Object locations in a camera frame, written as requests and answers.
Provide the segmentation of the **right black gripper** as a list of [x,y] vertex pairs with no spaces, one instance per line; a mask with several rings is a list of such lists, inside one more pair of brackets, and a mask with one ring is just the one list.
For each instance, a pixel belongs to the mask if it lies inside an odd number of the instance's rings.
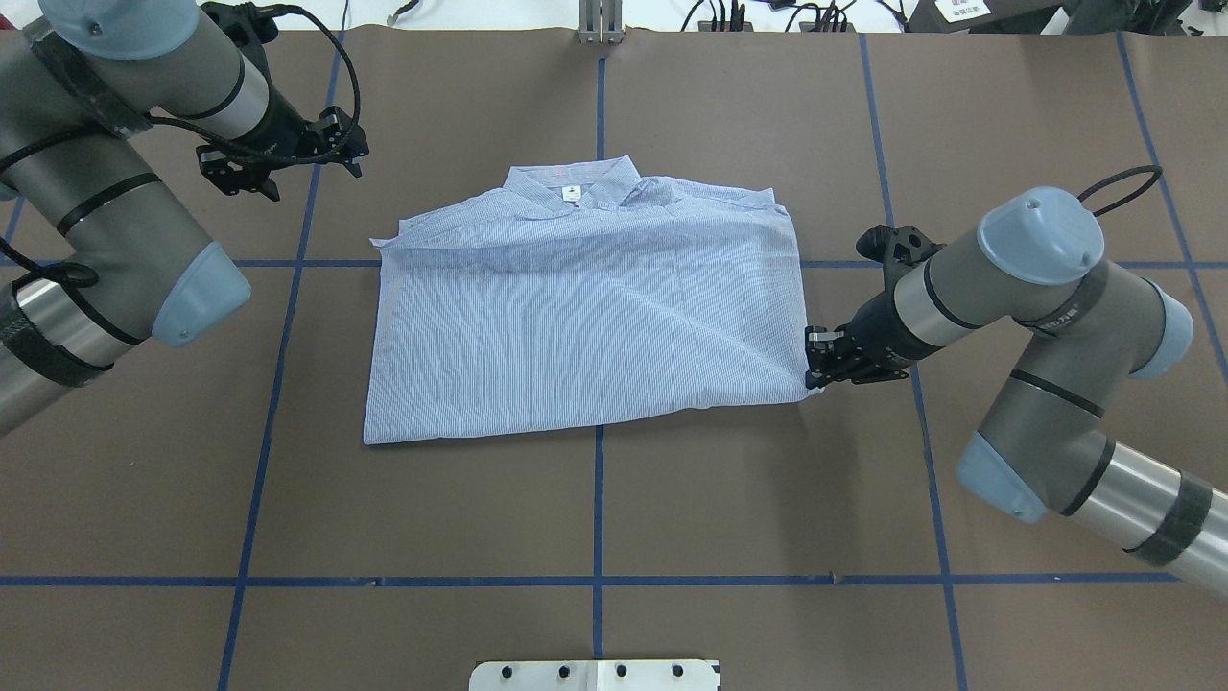
[[911,360],[893,347],[903,338],[903,324],[885,298],[873,298],[850,322],[830,331],[804,328],[807,389],[824,389],[833,382],[855,385],[907,379]]

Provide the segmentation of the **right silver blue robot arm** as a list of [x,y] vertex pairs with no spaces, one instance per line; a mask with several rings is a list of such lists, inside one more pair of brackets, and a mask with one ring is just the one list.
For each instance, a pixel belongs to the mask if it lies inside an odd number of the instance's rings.
[[1192,345],[1192,314],[1105,257],[1097,214],[1040,185],[950,244],[912,226],[857,241],[885,287],[842,326],[808,326],[806,384],[899,380],[1008,319],[1022,351],[957,464],[957,480],[1022,522],[1065,515],[1149,568],[1226,594],[1226,493],[1102,432],[1122,380],[1154,379]]

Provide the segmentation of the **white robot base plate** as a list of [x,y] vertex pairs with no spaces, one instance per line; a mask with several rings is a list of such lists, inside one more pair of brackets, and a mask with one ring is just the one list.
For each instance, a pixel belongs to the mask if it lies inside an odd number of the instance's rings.
[[478,664],[469,690],[720,690],[720,662],[706,659],[517,660]]

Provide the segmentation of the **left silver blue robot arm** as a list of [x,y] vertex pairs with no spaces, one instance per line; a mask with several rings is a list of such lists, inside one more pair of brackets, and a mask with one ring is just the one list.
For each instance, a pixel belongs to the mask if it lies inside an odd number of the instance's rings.
[[43,1],[2,47],[2,198],[33,206],[70,254],[2,288],[2,432],[106,376],[146,340],[181,349],[251,299],[251,284],[131,139],[157,126],[201,140],[219,191],[279,200],[275,171],[339,164],[368,144],[359,107],[316,122],[273,83],[278,18],[307,18],[351,82],[343,43],[295,4]]

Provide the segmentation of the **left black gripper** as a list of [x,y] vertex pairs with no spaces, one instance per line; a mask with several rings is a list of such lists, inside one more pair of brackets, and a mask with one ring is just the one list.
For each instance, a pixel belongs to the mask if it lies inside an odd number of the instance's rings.
[[363,174],[361,161],[371,153],[363,126],[338,106],[325,107],[316,122],[307,122],[290,107],[278,106],[238,144],[255,155],[212,144],[198,146],[199,172],[227,196],[253,193],[271,203],[280,201],[271,172],[298,164],[339,163],[350,176],[359,177]]

